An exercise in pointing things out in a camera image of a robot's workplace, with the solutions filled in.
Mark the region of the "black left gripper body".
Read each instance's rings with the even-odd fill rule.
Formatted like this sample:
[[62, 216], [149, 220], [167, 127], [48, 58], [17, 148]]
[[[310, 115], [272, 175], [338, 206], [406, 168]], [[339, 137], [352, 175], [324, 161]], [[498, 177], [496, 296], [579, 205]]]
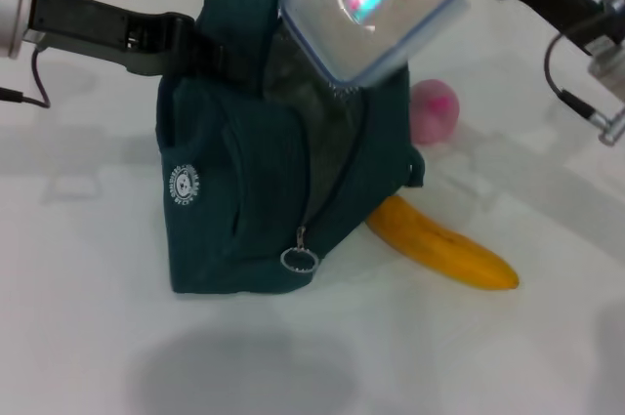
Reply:
[[188, 16], [137, 13], [95, 0], [32, 0], [29, 16], [38, 49], [117, 63], [141, 76], [185, 72], [193, 31]]

